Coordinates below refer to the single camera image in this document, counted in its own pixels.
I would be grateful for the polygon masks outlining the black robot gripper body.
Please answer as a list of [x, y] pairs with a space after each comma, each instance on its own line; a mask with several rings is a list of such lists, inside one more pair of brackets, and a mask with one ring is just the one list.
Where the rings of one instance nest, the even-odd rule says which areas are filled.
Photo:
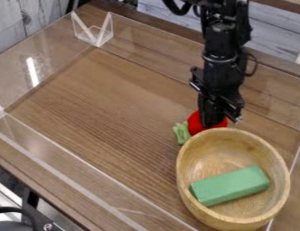
[[191, 86], [199, 95], [205, 95], [216, 102], [217, 106], [223, 104], [235, 106], [239, 122], [246, 106], [240, 93], [240, 86], [244, 84], [244, 71], [239, 67], [242, 59], [238, 54], [229, 57], [216, 57], [204, 53], [203, 57], [205, 60], [204, 68], [193, 66], [191, 69], [193, 73]]

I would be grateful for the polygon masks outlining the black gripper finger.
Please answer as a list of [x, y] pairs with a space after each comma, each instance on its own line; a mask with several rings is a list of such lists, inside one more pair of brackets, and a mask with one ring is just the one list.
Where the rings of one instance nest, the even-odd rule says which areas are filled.
[[199, 95], [199, 111], [204, 127], [209, 128], [221, 122], [221, 115], [216, 102], [205, 95]]
[[231, 104], [219, 105], [217, 124], [221, 124], [225, 120], [238, 122], [238, 108]]

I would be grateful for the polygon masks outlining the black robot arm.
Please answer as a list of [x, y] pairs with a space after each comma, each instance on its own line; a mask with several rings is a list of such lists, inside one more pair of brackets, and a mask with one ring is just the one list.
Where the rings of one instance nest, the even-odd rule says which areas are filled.
[[204, 66], [192, 67], [191, 86], [199, 92], [200, 122], [204, 127], [225, 119], [243, 120], [246, 107], [240, 87], [255, 73], [247, 70], [252, 57], [246, 44], [252, 39], [250, 0], [163, 0], [179, 16], [193, 12], [201, 20], [205, 39]]

